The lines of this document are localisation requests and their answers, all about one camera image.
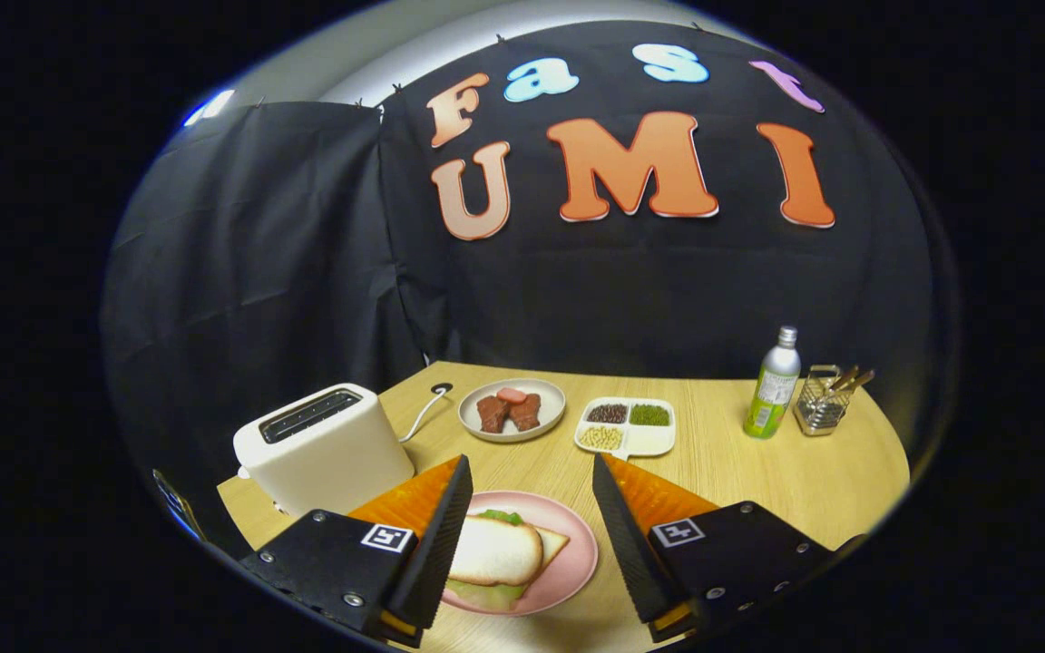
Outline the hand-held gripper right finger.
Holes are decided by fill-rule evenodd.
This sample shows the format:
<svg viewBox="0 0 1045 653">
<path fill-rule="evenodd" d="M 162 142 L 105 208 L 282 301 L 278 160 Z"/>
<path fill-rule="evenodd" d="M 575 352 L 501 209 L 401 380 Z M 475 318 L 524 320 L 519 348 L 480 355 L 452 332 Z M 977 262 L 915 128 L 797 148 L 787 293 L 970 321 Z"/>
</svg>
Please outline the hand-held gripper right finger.
<svg viewBox="0 0 1045 653">
<path fill-rule="evenodd" d="M 727 632 L 845 558 L 757 502 L 727 507 L 609 453 L 593 495 L 651 639 Z"/>
</svg>

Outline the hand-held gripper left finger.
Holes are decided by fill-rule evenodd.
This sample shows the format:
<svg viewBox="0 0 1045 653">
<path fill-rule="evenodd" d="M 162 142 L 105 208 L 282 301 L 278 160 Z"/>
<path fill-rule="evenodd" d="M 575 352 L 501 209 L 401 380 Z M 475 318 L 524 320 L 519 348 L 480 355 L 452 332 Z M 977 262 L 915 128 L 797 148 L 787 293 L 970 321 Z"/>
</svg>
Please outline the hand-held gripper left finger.
<svg viewBox="0 0 1045 653">
<path fill-rule="evenodd" d="M 307 512 L 240 567 L 363 649 L 419 648 L 472 498 L 469 460 L 457 454 L 349 515 Z"/>
</svg>

